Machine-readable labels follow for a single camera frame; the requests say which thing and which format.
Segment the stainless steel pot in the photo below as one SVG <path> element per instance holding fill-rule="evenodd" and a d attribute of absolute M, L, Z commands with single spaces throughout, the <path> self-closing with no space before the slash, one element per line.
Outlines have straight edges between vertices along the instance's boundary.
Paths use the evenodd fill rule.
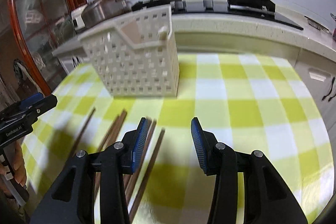
<path fill-rule="evenodd" d="M 132 11 L 126 0 L 94 0 L 82 12 L 86 28 Z"/>

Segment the finger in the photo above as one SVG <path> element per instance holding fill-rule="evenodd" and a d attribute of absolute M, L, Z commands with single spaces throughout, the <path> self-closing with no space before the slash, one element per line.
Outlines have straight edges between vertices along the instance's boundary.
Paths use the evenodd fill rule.
<path fill-rule="evenodd" d="M 17 183 L 20 183 L 24 176 L 26 175 L 26 168 L 24 165 L 21 165 L 16 171 L 15 171 L 15 174 L 14 174 L 14 178 L 16 180 Z"/>
<path fill-rule="evenodd" d="M 26 182 L 27 182 L 27 175 L 25 175 L 25 176 L 23 177 L 23 179 L 21 180 L 21 182 L 20 182 L 21 186 L 26 185 Z"/>
<path fill-rule="evenodd" d="M 15 156 L 14 156 L 14 170 L 18 170 L 21 165 L 24 165 L 25 162 L 23 160 L 23 153 L 21 145 L 18 141 L 15 142 Z"/>
<path fill-rule="evenodd" d="M 3 165 L 0 163 L 0 174 L 1 175 L 5 175 L 7 172 L 5 170 L 5 168 L 3 167 Z"/>

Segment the yellow and white tablecloth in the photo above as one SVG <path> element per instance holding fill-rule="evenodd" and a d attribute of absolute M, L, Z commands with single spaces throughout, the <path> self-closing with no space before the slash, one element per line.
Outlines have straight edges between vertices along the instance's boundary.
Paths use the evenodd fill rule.
<path fill-rule="evenodd" d="M 31 193 L 28 211 L 62 170 L 91 109 L 97 110 L 79 146 L 89 153 L 125 108 L 119 140 L 141 117 L 157 119 L 140 177 L 160 129 L 166 129 L 133 223 L 206 223 L 215 177 L 199 167 L 190 133 L 193 117 L 236 151 L 263 151 L 311 223 L 332 196 L 333 157 L 321 115 L 288 61 L 251 54 L 179 54 L 179 64 L 177 98 L 112 98 L 91 65 L 66 77 L 54 92 L 57 107 L 39 118 L 22 146 Z M 239 176 L 238 223 L 243 206 Z"/>

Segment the basket hole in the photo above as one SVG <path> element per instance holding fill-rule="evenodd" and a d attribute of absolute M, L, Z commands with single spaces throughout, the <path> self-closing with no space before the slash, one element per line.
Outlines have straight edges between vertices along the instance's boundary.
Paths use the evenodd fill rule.
<path fill-rule="evenodd" d="M 157 55 L 158 56 L 162 55 L 162 47 L 157 48 Z"/>

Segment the stove burner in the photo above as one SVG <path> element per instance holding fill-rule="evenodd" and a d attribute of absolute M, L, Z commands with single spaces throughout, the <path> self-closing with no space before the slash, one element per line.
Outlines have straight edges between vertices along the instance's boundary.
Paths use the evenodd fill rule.
<path fill-rule="evenodd" d="M 275 4 L 271 0 L 227 0 L 229 11 L 247 11 L 263 15 L 275 14 Z"/>

